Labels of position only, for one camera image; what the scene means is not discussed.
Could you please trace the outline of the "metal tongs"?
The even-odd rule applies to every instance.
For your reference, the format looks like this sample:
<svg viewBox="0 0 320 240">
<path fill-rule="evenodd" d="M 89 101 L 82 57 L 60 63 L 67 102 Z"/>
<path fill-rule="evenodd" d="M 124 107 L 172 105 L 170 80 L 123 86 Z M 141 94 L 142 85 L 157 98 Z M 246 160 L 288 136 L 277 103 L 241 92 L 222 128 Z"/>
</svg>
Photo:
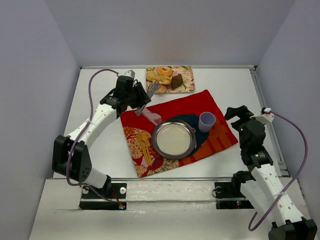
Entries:
<svg viewBox="0 0 320 240">
<path fill-rule="evenodd" d="M 148 97 L 151 99 L 152 96 L 156 93 L 156 91 L 161 87 L 161 84 L 158 81 L 155 81 L 154 83 L 150 84 L 147 89 L 146 89 L 146 94 Z M 139 107 L 136 111 L 135 114 L 137 116 L 140 116 L 144 108 L 147 106 L 148 102 L 144 104 L 143 106 Z"/>
</svg>

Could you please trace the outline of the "jam pastry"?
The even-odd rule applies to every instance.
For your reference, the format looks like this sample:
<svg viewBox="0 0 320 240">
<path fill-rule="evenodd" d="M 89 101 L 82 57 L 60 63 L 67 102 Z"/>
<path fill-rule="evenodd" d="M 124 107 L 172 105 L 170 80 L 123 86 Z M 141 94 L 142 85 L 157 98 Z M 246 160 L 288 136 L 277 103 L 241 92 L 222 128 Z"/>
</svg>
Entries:
<svg viewBox="0 0 320 240">
<path fill-rule="evenodd" d="M 171 84 L 171 78 L 169 76 L 165 75 L 157 75 L 152 79 L 152 82 L 159 82 L 161 85 L 170 85 Z"/>
</svg>

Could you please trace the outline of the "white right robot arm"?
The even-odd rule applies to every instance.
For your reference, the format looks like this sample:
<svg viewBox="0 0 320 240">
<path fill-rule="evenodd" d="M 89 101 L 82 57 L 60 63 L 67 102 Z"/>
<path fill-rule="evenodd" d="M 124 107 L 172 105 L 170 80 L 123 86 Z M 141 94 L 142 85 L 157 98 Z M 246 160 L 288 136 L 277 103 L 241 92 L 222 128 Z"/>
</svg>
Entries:
<svg viewBox="0 0 320 240">
<path fill-rule="evenodd" d="M 238 117 L 238 120 L 231 123 L 231 126 L 239 133 L 240 155 L 248 170 L 235 173 L 231 183 L 233 192 L 242 194 L 255 209 L 248 230 L 253 232 L 264 221 L 268 221 L 271 225 L 268 232 L 270 240 L 315 239 L 318 231 L 315 221 L 307 219 L 298 210 L 287 192 L 307 161 L 308 143 L 304 133 L 300 134 L 304 143 L 302 163 L 292 179 L 283 185 L 274 162 L 264 147 L 265 125 L 282 115 L 269 107 L 262 108 L 259 115 L 253 114 L 245 105 L 228 107 L 225 120 L 234 117 Z"/>
</svg>

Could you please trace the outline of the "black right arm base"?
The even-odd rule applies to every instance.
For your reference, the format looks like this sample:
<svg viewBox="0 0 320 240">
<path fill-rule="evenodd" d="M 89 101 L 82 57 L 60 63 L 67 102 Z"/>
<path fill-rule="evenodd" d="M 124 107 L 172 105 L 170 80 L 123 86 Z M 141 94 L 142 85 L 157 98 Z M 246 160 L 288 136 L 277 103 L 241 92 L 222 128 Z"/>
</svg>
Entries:
<svg viewBox="0 0 320 240">
<path fill-rule="evenodd" d="M 217 210 L 242 210 L 254 208 L 242 193 L 233 189 L 231 182 L 215 182 L 211 194 L 216 199 Z"/>
</svg>

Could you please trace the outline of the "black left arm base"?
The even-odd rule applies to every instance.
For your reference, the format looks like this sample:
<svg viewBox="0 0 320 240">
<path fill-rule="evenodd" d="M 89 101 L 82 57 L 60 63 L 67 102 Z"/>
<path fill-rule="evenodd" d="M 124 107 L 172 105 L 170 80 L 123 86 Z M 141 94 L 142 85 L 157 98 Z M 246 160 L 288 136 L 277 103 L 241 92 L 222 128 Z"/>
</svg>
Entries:
<svg viewBox="0 0 320 240">
<path fill-rule="evenodd" d="M 108 193 L 95 187 L 82 188 L 79 208 L 92 211 L 125 211 L 127 209 L 127 183 L 114 181 Z"/>
</svg>

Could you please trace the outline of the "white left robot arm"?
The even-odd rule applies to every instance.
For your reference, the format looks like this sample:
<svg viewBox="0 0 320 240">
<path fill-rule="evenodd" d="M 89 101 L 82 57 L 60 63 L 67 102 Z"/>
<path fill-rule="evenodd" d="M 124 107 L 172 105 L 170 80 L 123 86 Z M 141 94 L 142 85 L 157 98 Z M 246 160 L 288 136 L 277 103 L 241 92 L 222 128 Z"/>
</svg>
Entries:
<svg viewBox="0 0 320 240">
<path fill-rule="evenodd" d="M 95 140 L 127 108 L 139 113 L 151 102 L 157 88 L 151 84 L 146 89 L 130 76 L 121 75 L 116 86 L 91 109 L 88 119 L 66 136 L 59 135 L 53 144 L 52 170 L 63 175 L 69 183 L 91 187 L 108 194 L 112 188 L 111 177 L 92 166 L 89 150 Z"/>
</svg>

